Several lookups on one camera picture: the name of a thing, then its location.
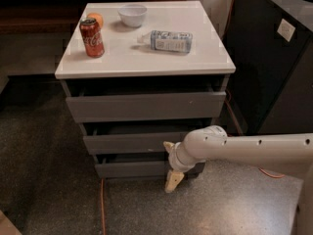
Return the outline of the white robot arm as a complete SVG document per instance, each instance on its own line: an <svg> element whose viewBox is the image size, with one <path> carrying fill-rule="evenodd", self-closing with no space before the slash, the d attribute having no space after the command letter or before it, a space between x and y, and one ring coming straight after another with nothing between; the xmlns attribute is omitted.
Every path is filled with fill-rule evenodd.
<svg viewBox="0 0 313 235"><path fill-rule="evenodd" d="M189 132L181 142L165 141L163 146L170 164L165 184L168 193L185 172L207 160L228 160L303 179L297 235L313 234L312 133L230 137L222 127L212 125Z"/></svg>

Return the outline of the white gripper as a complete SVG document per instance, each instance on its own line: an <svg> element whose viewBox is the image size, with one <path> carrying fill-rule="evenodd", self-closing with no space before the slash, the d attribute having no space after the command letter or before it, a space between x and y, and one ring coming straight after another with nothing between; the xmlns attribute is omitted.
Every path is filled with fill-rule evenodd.
<svg viewBox="0 0 313 235"><path fill-rule="evenodd" d="M199 160L187 153L187 150L182 142L172 143L164 141L163 146L165 151L168 153L169 163L174 169L171 169L167 173L165 182L165 192L171 193L183 180L183 172L187 172L192 169L199 162Z"/></svg>

